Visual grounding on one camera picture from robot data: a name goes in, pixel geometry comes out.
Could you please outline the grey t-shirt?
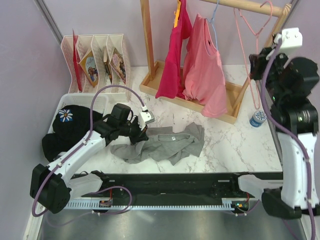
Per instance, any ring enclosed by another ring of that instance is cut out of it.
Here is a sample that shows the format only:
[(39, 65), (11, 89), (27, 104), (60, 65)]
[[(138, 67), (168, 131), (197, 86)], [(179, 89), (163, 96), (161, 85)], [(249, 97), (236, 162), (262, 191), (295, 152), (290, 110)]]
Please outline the grey t-shirt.
[(136, 144), (115, 144), (110, 152), (130, 164), (147, 159), (156, 162), (168, 160), (173, 166), (190, 155), (199, 157), (205, 143), (205, 128), (195, 122), (181, 132), (173, 132), (171, 126), (152, 127), (147, 130), (148, 140)]

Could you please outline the pink wire hanger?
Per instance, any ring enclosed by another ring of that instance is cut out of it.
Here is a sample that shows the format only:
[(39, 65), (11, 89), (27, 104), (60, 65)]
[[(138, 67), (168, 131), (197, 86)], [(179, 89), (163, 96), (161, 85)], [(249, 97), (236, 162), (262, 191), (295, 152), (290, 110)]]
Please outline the pink wire hanger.
[[(246, 23), (247, 27), (249, 28), (251, 33), (255, 36), (255, 50), (256, 50), (256, 53), (258, 53), (258, 50), (259, 50), (259, 37), (260, 37), (260, 34), (264, 30), (264, 28), (266, 27), (266, 25), (269, 23), (269, 21), (271, 20), (271, 18), (273, 16), (273, 3), (270, 0), (266, 0), (259, 7), (262, 8), (266, 3), (268, 3), (269, 6), (270, 6), (270, 14), (269, 14), (268, 19), (264, 23), (264, 25), (257, 32), (254, 32), (254, 30), (252, 29), (251, 25), (248, 23), (247, 19), (242, 15), (241, 10), (237, 9), (238, 10), (238, 15), (241, 18), (243, 18), (243, 20)], [(242, 55), (243, 55), (243, 60), (244, 60), (244, 65), (245, 65), (245, 70), (246, 70), (246, 75), (247, 75), (247, 78), (246, 78), (245, 83), (244, 83), (243, 86), (245, 88), (245, 91), (249, 87), (250, 92), (251, 92), (251, 97), (252, 97), (254, 108), (256, 110), (259, 110), (260, 107), (261, 107), (260, 92), (258, 90), (258, 87), (255, 86), (256, 92), (257, 92), (257, 96), (258, 96), (258, 100), (256, 102), (255, 95), (254, 95), (254, 90), (253, 90), (252, 83), (251, 83), (252, 79), (250, 77), (248, 64), (247, 64), (247, 56), (246, 56), (245, 49), (244, 49), (244, 46), (243, 46), (241, 31), (240, 31), (240, 28), (239, 28), (239, 23), (238, 23), (238, 19), (237, 19), (237, 14), (236, 14), (236, 9), (235, 8), (233, 9), (233, 15), (234, 15), (234, 20), (235, 20), (235, 24), (236, 24), (236, 28), (237, 28), (237, 33), (238, 33), (238, 37), (239, 37), (239, 42), (240, 42), (240, 46), (241, 46), (241, 50), (242, 50)]]

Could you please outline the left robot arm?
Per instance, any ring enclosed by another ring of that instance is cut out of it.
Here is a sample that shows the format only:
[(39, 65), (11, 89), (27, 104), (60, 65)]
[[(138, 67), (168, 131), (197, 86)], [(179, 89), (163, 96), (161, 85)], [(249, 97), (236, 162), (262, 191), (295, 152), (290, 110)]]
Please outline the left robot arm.
[(78, 143), (57, 160), (44, 166), (38, 164), (32, 171), (30, 196), (34, 199), (32, 215), (36, 213), (36, 205), (41, 204), (46, 211), (59, 213), (68, 202), (86, 194), (106, 196), (110, 185), (104, 181), (97, 171), (82, 177), (74, 178), (76, 171), (93, 155), (108, 146), (118, 137), (128, 137), (132, 144), (148, 139), (148, 124), (155, 117), (146, 106), (132, 121), (129, 120), (131, 108), (117, 103), (110, 114), (105, 115), (93, 125)]

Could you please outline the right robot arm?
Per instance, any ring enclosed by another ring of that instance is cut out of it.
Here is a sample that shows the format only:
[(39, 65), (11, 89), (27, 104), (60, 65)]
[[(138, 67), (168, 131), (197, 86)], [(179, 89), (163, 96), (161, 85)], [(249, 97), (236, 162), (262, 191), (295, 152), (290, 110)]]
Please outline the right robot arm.
[(232, 181), (229, 191), (235, 197), (251, 194), (273, 217), (293, 220), (302, 215), (318, 216), (313, 157), (319, 115), (308, 98), (320, 80), (318, 66), (305, 57), (289, 59), (272, 47), (251, 54), (249, 61), (251, 77), (261, 83), (263, 110), (280, 142), (283, 182), (246, 174)]

